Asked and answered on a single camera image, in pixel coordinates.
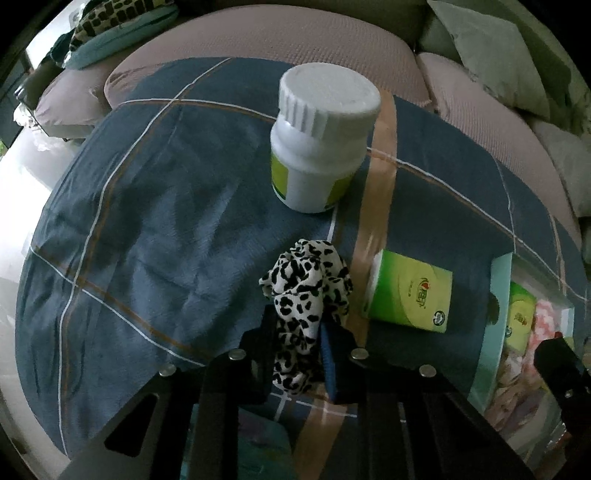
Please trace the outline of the pink patterned cloth bundle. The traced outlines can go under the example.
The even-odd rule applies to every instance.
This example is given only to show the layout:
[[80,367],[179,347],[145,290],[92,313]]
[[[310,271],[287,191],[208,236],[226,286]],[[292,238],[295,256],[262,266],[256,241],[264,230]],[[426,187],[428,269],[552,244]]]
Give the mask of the pink patterned cloth bundle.
[[485,419],[505,439],[536,415],[548,388],[534,366],[534,355],[519,355],[505,347]]

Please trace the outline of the leopard print scrunchie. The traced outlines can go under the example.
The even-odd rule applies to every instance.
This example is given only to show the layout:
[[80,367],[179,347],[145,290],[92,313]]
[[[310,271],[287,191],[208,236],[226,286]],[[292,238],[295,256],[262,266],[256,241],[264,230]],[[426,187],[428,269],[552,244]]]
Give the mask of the leopard print scrunchie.
[[307,392],[322,381],[322,324],[342,326],[348,319],[349,268],[331,242],[301,239],[280,254],[259,286],[277,315],[273,385],[291,395]]

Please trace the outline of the pink white fuzzy sock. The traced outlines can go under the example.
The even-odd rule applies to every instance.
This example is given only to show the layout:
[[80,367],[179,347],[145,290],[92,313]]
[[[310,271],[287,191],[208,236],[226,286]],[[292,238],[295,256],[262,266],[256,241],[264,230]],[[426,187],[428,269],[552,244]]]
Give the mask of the pink white fuzzy sock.
[[539,299],[535,305],[532,333],[530,340],[539,344],[548,339],[554,339],[559,329],[559,319],[552,303],[545,299]]

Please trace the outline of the green tissue pack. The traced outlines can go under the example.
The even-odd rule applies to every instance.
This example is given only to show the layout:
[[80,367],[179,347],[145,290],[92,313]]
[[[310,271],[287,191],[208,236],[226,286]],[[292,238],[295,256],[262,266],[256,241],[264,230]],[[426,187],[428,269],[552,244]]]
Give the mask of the green tissue pack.
[[510,283],[505,345],[519,355],[524,355],[528,346],[536,302],[536,297],[523,286]]

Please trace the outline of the teal rimmed white tray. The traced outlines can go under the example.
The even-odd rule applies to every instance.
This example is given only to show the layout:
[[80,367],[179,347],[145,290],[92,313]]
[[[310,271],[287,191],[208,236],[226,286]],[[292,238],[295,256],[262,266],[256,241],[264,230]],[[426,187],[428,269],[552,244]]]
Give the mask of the teal rimmed white tray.
[[564,433],[559,407],[534,367],[542,341],[574,346],[575,308],[547,275],[515,253],[492,261],[492,319],[468,400],[531,468]]

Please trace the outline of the teal plastic toy case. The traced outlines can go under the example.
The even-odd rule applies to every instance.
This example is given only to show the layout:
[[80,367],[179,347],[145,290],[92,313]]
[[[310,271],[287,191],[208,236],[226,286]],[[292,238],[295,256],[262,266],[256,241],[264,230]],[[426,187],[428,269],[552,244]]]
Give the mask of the teal plastic toy case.
[[192,407],[179,479],[297,479],[293,451],[283,426],[238,410],[238,437],[229,452],[214,457],[213,471],[195,468],[194,448],[199,405]]

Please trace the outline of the green tissue box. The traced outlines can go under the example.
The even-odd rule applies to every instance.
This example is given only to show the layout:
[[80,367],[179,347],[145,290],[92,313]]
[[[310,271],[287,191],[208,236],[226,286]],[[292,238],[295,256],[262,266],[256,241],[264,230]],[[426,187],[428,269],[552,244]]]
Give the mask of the green tissue box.
[[451,271],[383,249],[370,267],[363,316],[445,333],[452,286]]

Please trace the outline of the blue plaid table cloth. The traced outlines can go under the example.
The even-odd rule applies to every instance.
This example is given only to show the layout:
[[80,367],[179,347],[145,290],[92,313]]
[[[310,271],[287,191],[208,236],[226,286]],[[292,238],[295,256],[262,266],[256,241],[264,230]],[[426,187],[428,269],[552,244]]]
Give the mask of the blue plaid table cloth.
[[[270,129],[287,65],[172,62],[84,142],[41,214],[21,275],[16,363],[26,400],[70,462],[165,364],[207,366],[259,327],[259,277],[300,239],[332,238],[353,286],[395,248],[453,271],[451,330],[349,328],[396,365],[430,364],[467,399],[492,261],[516,252],[564,282],[575,328],[587,285],[568,232],[532,189],[460,130],[388,95],[335,213],[307,216],[271,190]],[[321,392],[244,410],[283,426],[297,479],[325,479],[356,424]]]

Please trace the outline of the grey white throw pillow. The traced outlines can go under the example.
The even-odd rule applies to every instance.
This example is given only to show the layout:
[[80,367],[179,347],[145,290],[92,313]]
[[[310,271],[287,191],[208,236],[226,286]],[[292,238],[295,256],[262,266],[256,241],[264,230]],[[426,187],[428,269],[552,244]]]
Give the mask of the grey white throw pillow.
[[590,146],[576,135],[538,119],[529,126],[550,156],[577,217],[590,216]]

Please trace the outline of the white pill bottle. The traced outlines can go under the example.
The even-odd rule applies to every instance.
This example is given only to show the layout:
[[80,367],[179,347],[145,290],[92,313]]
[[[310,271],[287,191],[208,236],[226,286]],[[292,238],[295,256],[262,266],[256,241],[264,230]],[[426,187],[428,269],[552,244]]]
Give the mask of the white pill bottle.
[[378,88],[352,69],[307,63],[284,72],[270,131],[276,196],[305,214],[332,209],[365,160],[380,109]]

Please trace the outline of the grey green sofa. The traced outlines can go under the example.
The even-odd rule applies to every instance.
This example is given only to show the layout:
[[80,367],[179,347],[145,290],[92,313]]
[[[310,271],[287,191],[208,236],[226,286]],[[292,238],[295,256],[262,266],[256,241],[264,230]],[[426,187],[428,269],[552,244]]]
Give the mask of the grey green sofa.
[[291,64],[328,62],[434,111],[522,179],[581,247],[590,216],[577,217],[547,151],[529,126],[538,119],[493,97],[456,60],[414,54],[393,33],[328,11],[285,5],[224,9],[162,31],[82,70],[45,58],[17,88],[52,136],[82,138],[145,77],[167,62],[230,54]]

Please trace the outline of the leopard print cushion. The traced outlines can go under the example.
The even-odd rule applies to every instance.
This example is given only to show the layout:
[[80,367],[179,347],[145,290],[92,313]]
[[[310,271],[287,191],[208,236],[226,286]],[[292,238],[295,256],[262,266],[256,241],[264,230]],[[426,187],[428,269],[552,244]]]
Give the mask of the leopard print cushion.
[[171,0],[91,1],[70,39],[69,50],[76,51],[89,40],[117,26],[139,18],[145,13],[176,9]]

